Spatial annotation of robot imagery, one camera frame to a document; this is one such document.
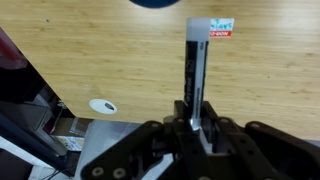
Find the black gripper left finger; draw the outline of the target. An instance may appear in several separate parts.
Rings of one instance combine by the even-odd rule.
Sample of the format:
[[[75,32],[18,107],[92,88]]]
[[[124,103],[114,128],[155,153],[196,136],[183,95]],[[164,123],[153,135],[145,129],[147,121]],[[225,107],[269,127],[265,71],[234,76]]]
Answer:
[[[87,163],[81,180],[141,180],[170,154],[173,162],[158,180],[214,180],[211,163],[187,119],[187,109],[174,102],[174,115],[162,123],[147,121]]]

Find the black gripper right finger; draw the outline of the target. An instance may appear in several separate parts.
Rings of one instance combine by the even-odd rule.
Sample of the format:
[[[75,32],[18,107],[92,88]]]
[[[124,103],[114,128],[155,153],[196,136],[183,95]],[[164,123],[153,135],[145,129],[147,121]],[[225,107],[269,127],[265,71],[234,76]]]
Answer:
[[[210,153],[240,180],[320,180],[320,148],[259,121],[244,127],[202,105],[202,129]]]

